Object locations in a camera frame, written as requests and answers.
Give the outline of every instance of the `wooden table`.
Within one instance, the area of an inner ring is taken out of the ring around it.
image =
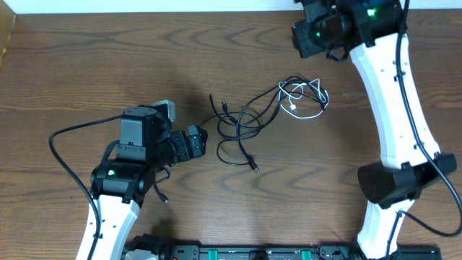
[[[318,244],[352,241],[366,199],[361,165],[379,160],[379,141],[359,74],[323,54],[301,59],[290,26],[302,12],[21,15],[0,70],[0,258],[74,259],[88,202],[56,162],[48,135],[169,99],[174,127],[210,113],[209,93],[230,110],[293,74],[321,78],[331,103],[319,118],[285,113],[245,143],[261,173],[221,163],[216,121],[208,152],[179,164],[150,191],[130,238],[142,233],[203,244]],[[462,162],[462,11],[411,11],[411,62],[427,122],[442,150]],[[253,106],[267,104],[264,98]],[[317,106],[306,103],[300,113]],[[90,187],[90,173],[119,122],[74,131],[57,150]],[[225,146],[242,160],[235,143]],[[462,192],[459,168],[451,175]],[[443,183],[425,189],[411,212],[441,230],[459,215]],[[399,243],[434,244],[459,259],[461,237],[440,238],[405,219]]]

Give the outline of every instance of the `cable connector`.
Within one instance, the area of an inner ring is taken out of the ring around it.
[[[260,168],[255,163],[255,160],[250,155],[246,155],[245,158],[247,158],[248,164],[252,170],[254,170],[256,173],[260,173]]]
[[[290,109],[292,109],[292,113],[294,113],[294,114],[298,113],[298,110],[297,110],[297,107],[295,106],[295,104],[291,104]]]
[[[228,113],[228,105],[225,100],[222,101],[222,108],[225,113]]]

